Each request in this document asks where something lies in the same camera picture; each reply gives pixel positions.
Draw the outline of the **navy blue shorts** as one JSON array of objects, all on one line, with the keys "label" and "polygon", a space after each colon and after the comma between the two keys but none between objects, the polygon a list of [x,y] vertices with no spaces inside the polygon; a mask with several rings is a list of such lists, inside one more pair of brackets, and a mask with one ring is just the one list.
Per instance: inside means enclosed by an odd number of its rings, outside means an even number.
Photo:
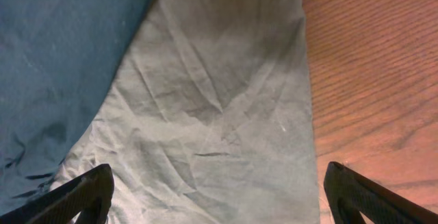
[{"label": "navy blue shorts", "polygon": [[1,212],[44,195],[151,0],[1,0]]}]

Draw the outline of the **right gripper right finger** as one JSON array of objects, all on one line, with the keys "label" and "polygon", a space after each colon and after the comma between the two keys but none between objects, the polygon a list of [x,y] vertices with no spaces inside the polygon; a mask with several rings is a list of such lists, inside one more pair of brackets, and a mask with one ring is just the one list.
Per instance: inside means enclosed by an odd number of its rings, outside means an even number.
[{"label": "right gripper right finger", "polygon": [[329,162],[324,191],[336,224],[431,223],[437,214],[423,208],[338,162]]}]

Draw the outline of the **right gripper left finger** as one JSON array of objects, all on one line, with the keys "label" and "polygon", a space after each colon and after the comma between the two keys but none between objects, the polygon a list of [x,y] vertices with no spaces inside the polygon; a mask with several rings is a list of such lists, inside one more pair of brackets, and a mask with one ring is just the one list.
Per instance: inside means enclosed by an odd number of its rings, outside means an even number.
[{"label": "right gripper left finger", "polygon": [[114,178],[101,164],[40,198],[1,216],[5,224],[104,224],[112,204]]}]

